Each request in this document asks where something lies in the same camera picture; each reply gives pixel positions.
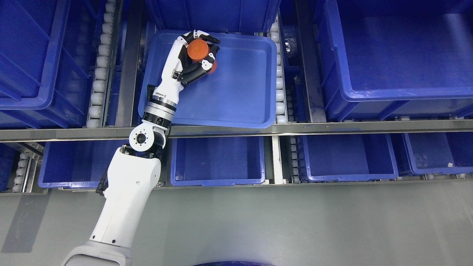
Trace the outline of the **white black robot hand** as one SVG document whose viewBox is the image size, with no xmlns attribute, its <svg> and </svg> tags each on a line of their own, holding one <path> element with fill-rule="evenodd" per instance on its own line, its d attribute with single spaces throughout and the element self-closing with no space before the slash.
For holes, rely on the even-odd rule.
<svg viewBox="0 0 473 266">
<path fill-rule="evenodd" d="M 161 83 L 155 87 L 150 102 L 168 105 L 176 108 L 179 102 L 179 93 L 189 84 L 209 74 L 216 63 L 217 48 L 212 47 L 211 52 L 194 65 L 194 69 L 187 72 L 191 59 L 187 55 L 187 47 L 191 41 L 201 39 L 211 44 L 220 44 L 220 40 L 201 30 L 192 30 L 177 37 L 173 42 L 161 73 Z"/>
</svg>

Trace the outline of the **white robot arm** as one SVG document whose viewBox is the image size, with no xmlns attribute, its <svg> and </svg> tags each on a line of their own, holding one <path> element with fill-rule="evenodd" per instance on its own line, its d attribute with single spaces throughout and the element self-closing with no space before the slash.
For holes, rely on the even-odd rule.
<svg viewBox="0 0 473 266">
<path fill-rule="evenodd" d="M 142 123 L 116 149 L 107 171 L 105 203 L 90 238 L 74 248 L 64 266 L 130 266 L 137 226 L 161 173 L 159 154 L 178 98 L 153 96 Z"/>
</svg>

